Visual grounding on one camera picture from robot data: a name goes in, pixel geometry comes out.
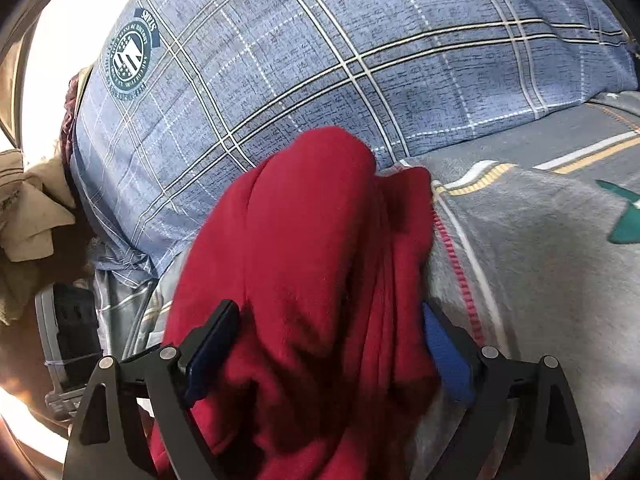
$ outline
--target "red cloth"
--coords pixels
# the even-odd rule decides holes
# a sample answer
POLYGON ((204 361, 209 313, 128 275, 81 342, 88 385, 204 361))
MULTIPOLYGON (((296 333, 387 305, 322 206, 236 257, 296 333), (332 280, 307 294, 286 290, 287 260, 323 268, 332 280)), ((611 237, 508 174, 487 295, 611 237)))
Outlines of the red cloth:
MULTIPOLYGON (((430 176, 375 171, 344 130, 303 134, 229 188, 182 272, 165 343, 223 299, 241 306, 241 335, 193 416, 216 454, 248 435, 260 480, 406 476, 404 445, 437 384, 420 310, 430 176)), ((158 432, 151 444, 165 471, 158 432)))

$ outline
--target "silver rivet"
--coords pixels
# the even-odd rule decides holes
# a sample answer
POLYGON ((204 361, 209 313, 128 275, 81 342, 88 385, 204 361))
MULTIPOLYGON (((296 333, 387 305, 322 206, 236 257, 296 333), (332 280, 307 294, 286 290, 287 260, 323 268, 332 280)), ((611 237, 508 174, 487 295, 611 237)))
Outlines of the silver rivet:
POLYGON ((559 365, 558 359, 556 359, 552 355, 545 356, 545 358, 543 359, 543 362, 549 368, 558 368, 558 365, 559 365))
POLYGON ((113 357, 103 357, 100 359, 98 366, 103 370, 107 370, 113 366, 113 357))
POLYGON ((498 349, 493 346, 483 346, 482 355, 487 359, 495 359, 500 355, 500 352, 498 352, 498 349))
POLYGON ((160 351, 160 358, 164 359, 165 361, 170 361, 175 357, 177 353, 178 351, 174 347, 168 346, 167 348, 163 348, 160 351))

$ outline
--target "crumpled beige fabric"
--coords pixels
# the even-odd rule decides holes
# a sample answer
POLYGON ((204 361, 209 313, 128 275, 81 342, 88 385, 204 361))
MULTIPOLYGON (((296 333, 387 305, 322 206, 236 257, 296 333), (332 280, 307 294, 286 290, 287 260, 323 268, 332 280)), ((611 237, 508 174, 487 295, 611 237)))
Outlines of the crumpled beige fabric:
POLYGON ((19 319, 36 293, 36 260, 53 254, 51 230, 76 219, 59 156, 24 172, 22 153, 0 153, 0 321, 19 319))

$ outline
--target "blue plaid fabric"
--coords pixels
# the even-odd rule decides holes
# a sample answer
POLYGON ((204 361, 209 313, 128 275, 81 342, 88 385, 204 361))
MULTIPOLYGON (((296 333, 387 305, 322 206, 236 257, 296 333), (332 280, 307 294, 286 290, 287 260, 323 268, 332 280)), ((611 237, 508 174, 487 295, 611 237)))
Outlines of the blue plaid fabric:
POLYGON ((131 0, 72 172, 95 265, 137 287, 300 132, 338 124, 387 168, 637 85, 601 0, 131 0))

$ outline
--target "green circular emblem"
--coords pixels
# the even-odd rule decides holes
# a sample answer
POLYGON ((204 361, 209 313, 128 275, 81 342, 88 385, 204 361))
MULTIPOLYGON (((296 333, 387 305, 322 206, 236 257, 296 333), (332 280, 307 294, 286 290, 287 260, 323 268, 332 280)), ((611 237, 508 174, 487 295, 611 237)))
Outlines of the green circular emblem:
POLYGON ((145 22, 134 20, 120 29, 104 59, 116 91, 135 96, 149 69, 152 46, 152 34, 145 22))

